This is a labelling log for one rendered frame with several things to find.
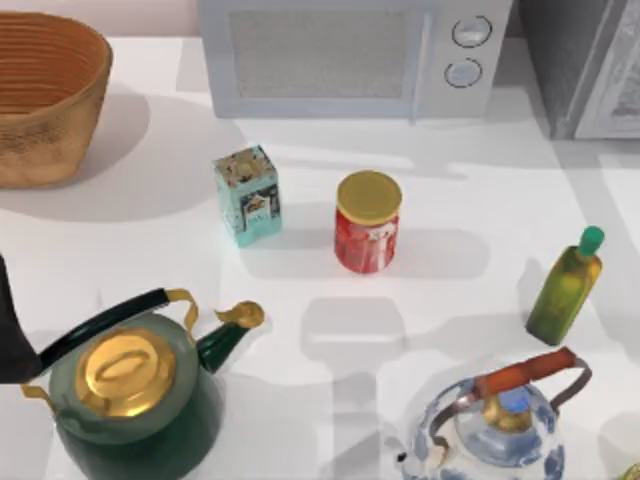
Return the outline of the green and gold kettle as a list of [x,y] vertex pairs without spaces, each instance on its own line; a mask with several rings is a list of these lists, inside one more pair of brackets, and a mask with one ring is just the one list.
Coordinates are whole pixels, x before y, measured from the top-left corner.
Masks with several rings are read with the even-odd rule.
[[183,480],[219,431],[211,376],[265,320],[248,300],[216,316],[220,326],[197,339],[191,293],[151,290],[55,340],[19,386],[48,404],[91,480]]

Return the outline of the brown woven basket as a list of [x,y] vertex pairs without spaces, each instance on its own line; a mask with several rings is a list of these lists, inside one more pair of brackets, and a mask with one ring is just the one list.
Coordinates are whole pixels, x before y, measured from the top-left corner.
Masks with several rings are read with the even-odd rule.
[[0,11],[0,188],[64,182],[86,157],[113,62],[72,18]]

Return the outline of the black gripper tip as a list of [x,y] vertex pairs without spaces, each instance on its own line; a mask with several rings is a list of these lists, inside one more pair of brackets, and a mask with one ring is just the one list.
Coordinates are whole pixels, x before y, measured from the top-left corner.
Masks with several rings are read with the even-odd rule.
[[4,257],[0,254],[0,384],[28,383],[41,361],[19,323]]

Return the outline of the blue and white kettle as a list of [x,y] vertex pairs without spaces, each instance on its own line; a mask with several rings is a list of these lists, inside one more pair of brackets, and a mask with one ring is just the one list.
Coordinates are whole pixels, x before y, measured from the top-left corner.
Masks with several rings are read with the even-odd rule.
[[395,458],[402,480],[563,480],[560,407],[590,381],[563,347],[462,379],[416,417]]

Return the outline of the green oil bottle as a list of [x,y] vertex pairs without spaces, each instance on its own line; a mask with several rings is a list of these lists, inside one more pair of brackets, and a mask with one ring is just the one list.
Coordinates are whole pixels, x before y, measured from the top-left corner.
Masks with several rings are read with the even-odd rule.
[[597,252],[604,239],[601,228],[589,226],[562,252],[529,314],[528,333],[550,346],[562,343],[602,271]]

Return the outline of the teal tea box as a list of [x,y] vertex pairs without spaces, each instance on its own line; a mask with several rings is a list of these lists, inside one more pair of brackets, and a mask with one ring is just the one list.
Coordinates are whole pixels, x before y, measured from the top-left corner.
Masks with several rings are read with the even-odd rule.
[[236,245],[281,231],[278,173],[260,145],[213,162],[221,216]]

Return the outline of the microwave knob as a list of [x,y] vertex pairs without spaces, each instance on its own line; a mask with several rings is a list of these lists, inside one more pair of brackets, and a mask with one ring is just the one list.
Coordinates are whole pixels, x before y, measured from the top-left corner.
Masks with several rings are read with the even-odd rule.
[[447,84],[456,89],[474,86],[483,76],[481,64],[472,58],[450,63],[444,71]]
[[461,48],[476,48],[483,45],[492,34],[492,24],[481,15],[461,19],[452,29],[452,39]]

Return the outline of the pale microwave oven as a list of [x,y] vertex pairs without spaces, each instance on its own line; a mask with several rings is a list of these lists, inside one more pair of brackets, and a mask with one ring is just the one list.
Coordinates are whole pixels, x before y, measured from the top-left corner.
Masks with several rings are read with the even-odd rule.
[[[222,118],[477,118],[484,114],[513,0],[198,0],[209,88]],[[485,16],[476,48],[457,21]],[[474,86],[446,67],[472,58]]]

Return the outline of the red jar with yellow lid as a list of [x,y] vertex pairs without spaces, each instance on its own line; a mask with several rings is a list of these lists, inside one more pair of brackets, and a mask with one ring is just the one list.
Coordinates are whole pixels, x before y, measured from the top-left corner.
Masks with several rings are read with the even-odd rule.
[[361,170],[337,188],[334,252],[358,274],[385,269],[393,260],[399,231],[402,192],[387,174]]

